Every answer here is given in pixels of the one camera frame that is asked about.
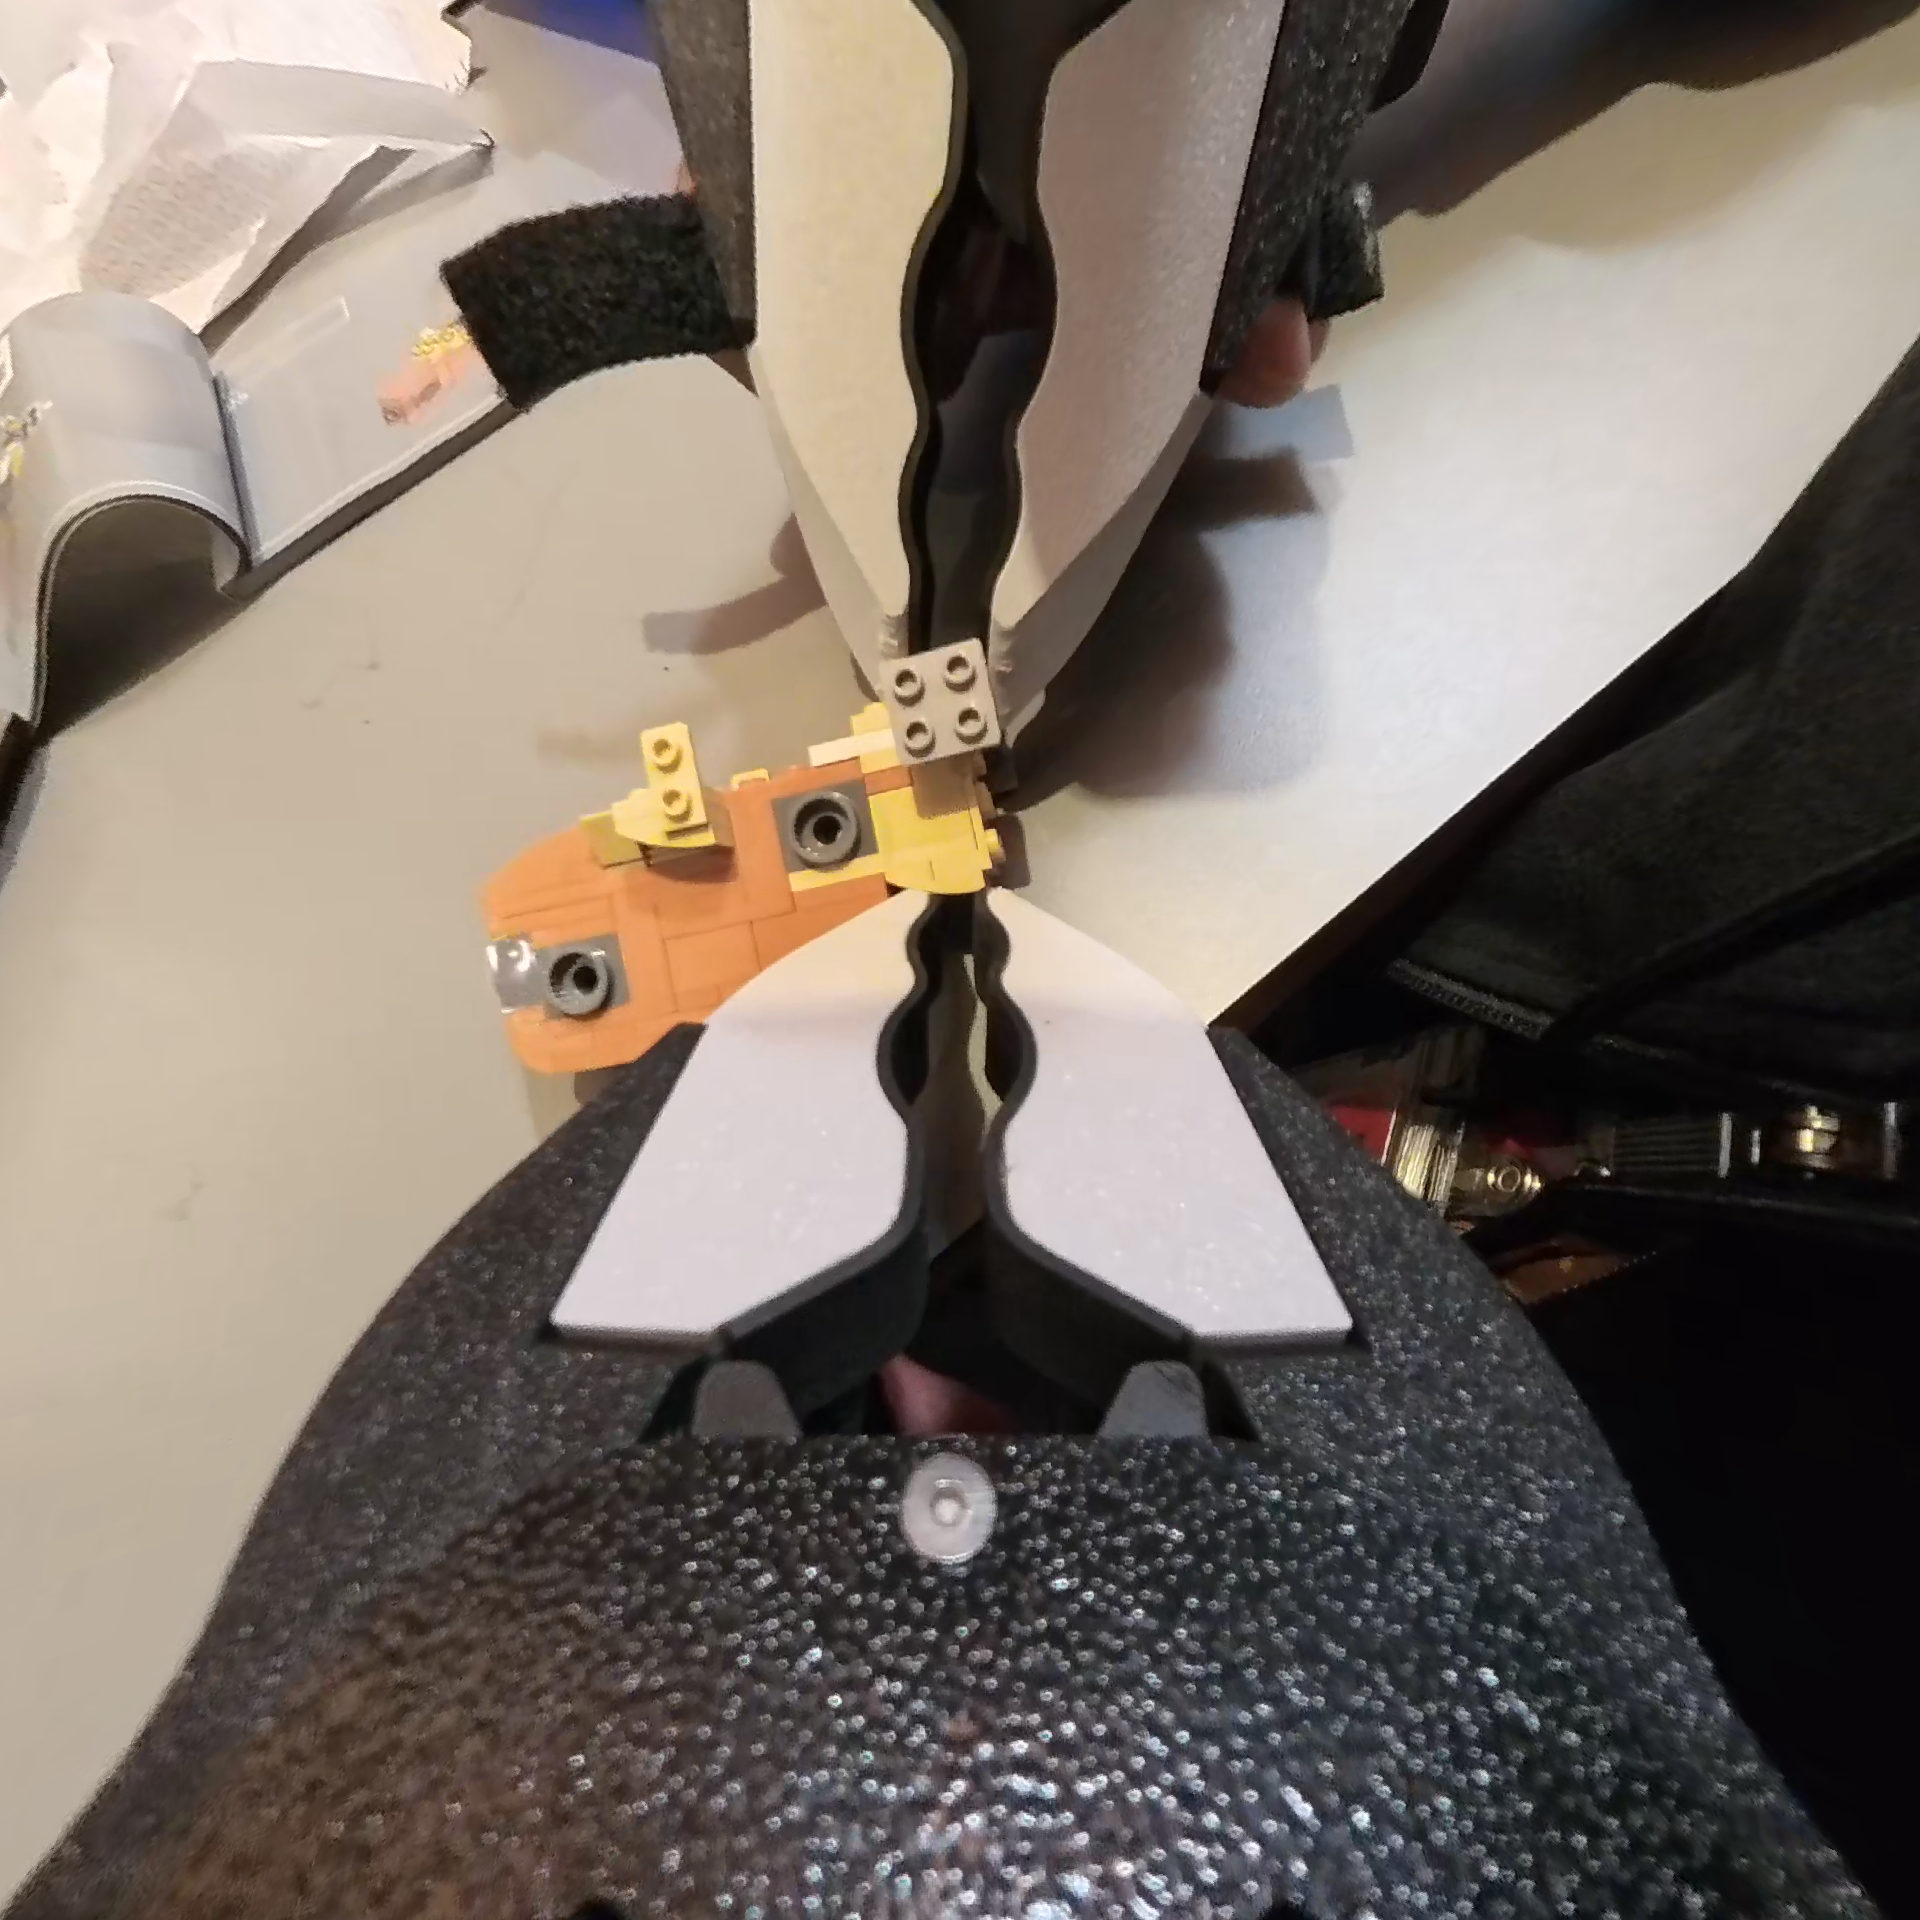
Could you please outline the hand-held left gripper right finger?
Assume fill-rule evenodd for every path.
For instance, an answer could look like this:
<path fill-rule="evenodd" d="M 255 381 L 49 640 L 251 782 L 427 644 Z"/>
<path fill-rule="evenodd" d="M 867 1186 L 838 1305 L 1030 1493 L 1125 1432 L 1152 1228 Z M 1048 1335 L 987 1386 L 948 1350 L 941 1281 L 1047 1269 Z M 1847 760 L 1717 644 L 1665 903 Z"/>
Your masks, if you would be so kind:
<path fill-rule="evenodd" d="M 1203 1020 L 1012 892 L 976 903 L 973 944 L 1009 1337 L 1032 1359 L 1344 1344 L 1353 1317 Z"/>

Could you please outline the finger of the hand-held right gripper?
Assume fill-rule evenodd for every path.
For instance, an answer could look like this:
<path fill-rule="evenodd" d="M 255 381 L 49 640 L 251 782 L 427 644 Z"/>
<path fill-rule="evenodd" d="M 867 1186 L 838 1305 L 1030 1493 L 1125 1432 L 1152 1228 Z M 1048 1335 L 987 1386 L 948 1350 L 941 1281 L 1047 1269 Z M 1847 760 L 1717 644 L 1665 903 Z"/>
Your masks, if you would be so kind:
<path fill-rule="evenodd" d="M 1054 66 L 1036 209 L 1051 334 L 1014 426 L 987 658 L 1009 735 L 1110 600 L 1209 413 L 1204 375 L 1281 2 L 1132 2 Z"/>
<path fill-rule="evenodd" d="M 880 682 L 921 621 L 915 302 L 957 166 L 952 37 L 911 2 L 752 2 L 752 380 L 828 607 Z"/>

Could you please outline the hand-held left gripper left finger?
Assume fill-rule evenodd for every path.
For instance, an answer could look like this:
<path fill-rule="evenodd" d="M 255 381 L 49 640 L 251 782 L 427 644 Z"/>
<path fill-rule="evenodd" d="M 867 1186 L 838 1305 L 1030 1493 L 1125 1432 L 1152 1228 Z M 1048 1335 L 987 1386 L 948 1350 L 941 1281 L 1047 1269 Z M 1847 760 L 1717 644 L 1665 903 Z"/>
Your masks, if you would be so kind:
<path fill-rule="evenodd" d="M 893 1349 L 928 1293 L 915 1122 L 940 903 L 901 892 L 707 1022 L 551 1309 L 568 1337 L 708 1349 L 849 1290 L 829 1349 Z"/>

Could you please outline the orange and yellow brick model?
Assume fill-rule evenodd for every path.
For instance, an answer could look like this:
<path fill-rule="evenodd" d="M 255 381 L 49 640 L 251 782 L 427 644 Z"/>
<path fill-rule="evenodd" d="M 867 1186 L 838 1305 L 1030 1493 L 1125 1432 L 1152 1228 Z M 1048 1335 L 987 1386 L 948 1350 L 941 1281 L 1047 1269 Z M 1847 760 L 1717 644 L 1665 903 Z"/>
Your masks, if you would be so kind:
<path fill-rule="evenodd" d="M 888 896 L 972 896 L 999 869 L 987 754 L 911 758 L 880 704 L 724 784 L 683 722 L 647 726 L 636 788 L 484 887 L 502 1034 L 532 1074 L 633 1062 Z"/>

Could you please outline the grey square brick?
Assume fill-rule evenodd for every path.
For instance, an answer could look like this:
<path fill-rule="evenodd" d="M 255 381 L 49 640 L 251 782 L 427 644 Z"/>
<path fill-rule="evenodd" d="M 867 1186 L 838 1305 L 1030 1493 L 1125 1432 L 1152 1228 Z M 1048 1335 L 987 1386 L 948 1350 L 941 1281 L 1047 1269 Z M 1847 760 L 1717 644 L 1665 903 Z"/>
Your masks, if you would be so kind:
<path fill-rule="evenodd" d="M 875 679 L 895 754 L 928 765 L 1001 743 L 987 648 L 977 638 L 880 663 Z"/>

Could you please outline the person's right hand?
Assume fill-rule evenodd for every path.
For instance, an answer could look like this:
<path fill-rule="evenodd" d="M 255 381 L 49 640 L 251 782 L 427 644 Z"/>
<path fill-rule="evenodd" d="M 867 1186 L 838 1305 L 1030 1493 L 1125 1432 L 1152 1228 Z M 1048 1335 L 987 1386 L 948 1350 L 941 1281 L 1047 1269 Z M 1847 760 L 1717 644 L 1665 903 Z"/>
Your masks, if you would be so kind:
<path fill-rule="evenodd" d="M 1243 408 L 1279 408 L 1305 390 L 1326 343 L 1327 321 L 1311 320 L 1295 294 L 1277 294 L 1247 327 L 1215 396 Z"/>

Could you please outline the person's left hand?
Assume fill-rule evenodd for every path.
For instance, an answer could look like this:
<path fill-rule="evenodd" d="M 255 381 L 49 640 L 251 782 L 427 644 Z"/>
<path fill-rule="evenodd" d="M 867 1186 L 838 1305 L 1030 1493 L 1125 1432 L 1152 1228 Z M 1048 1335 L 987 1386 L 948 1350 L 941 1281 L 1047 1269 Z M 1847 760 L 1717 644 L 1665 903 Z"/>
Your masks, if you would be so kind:
<path fill-rule="evenodd" d="M 880 1398 L 892 1428 L 901 1434 L 1019 1432 L 1014 1407 L 972 1383 L 895 1356 L 878 1370 Z"/>

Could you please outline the grey instruction booklet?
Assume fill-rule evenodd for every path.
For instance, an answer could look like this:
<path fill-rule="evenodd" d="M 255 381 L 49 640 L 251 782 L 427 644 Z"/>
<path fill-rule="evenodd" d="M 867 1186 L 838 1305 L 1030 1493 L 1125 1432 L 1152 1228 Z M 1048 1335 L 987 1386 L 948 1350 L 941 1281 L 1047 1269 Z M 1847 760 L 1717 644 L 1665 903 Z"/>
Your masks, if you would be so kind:
<path fill-rule="evenodd" d="M 61 294 L 1 348 L 1 711 L 41 720 L 79 582 L 174 556 L 248 594 L 505 415 L 439 297 L 311 304 L 211 352 L 153 302 Z"/>

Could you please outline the crumpled white paper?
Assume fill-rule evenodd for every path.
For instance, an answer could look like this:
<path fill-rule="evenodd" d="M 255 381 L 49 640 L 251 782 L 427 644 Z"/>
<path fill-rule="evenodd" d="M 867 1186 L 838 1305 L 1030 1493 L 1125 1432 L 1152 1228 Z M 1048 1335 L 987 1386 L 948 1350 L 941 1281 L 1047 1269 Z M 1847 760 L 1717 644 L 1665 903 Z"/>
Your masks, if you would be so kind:
<path fill-rule="evenodd" d="M 441 2 L 5 2 L 1 321 L 79 292 L 200 328 L 365 162 L 483 149 Z"/>

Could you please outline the black backpack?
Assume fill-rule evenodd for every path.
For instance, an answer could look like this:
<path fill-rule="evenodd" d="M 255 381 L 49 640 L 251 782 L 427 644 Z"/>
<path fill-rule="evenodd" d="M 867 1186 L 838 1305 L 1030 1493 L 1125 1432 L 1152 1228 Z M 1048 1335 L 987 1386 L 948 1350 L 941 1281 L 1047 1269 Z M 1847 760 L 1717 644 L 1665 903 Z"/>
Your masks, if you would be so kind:
<path fill-rule="evenodd" d="M 1532 1309 L 1739 1716 L 1916 1916 L 1917 365 L 1759 552 L 1579 722 L 1556 778 L 1262 1022 L 1291 1070 L 1439 1023 L 1537 1125 L 1791 1109 L 1893 1174 L 1753 1167 Z"/>

